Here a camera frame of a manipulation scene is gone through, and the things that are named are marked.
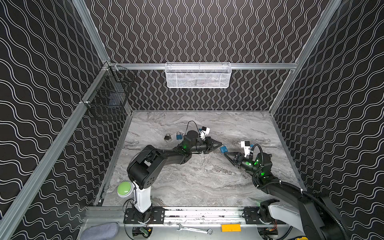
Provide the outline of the blue padlock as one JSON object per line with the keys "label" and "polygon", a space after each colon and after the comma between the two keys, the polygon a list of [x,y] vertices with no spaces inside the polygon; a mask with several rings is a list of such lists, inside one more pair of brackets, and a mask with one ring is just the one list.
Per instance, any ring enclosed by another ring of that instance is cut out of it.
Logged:
{"label": "blue padlock", "polygon": [[182,140],[183,139],[183,134],[181,132],[177,132],[176,139],[177,140]]}
{"label": "blue padlock", "polygon": [[225,153],[228,152],[228,149],[227,149],[226,146],[221,146],[221,147],[220,147],[220,151],[221,151],[222,154],[225,154]]}

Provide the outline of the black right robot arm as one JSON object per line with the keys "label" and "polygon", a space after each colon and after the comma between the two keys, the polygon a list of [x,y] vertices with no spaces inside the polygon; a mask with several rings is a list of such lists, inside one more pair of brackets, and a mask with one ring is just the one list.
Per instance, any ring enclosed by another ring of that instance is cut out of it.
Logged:
{"label": "black right robot arm", "polygon": [[230,163],[250,174],[254,186],[275,196],[278,201],[260,204],[260,217],[264,222],[282,221],[304,233],[309,240],[348,240],[349,232],[331,199],[311,194],[272,174],[272,155],[260,152],[256,157],[240,152],[226,152]]}

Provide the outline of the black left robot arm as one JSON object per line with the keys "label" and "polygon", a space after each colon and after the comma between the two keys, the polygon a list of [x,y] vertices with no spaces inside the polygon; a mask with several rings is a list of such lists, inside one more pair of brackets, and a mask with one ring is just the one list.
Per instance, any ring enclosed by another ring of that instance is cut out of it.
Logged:
{"label": "black left robot arm", "polygon": [[164,166],[183,165],[193,155],[206,155],[221,146],[223,143],[211,137],[202,139],[196,131],[188,131],[181,143],[170,150],[146,146],[127,167],[128,177],[136,188],[134,208],[139,213],[145,213],[152,207],[151,187]]}

